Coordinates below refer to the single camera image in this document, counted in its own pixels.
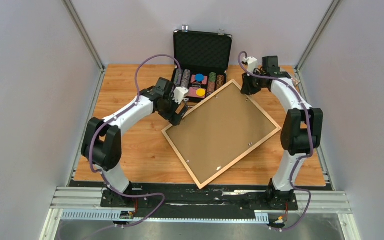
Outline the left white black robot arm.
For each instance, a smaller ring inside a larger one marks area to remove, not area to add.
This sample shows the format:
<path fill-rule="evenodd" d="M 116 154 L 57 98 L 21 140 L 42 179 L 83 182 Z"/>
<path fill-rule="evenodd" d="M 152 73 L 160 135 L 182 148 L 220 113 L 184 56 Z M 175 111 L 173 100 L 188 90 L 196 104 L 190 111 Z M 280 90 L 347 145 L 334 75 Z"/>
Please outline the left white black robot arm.
<path fill-rule="evenodd" d="M 131 182 L 122 170 L 122 137 L 140 120 L 158 113 L 171 125 L 180 124 L 188 108 L 177 109 L 187 97 L 189 90 L 165 78 L 156 85 L 138 91 L 137 96 L 117 112 L 99 119 L 91 118 L 81 146 L 81 155 L 88 160 L 93 173 L 99 173 L 114 200 L 120 206 L 129 206 L 133 201 Z"/>

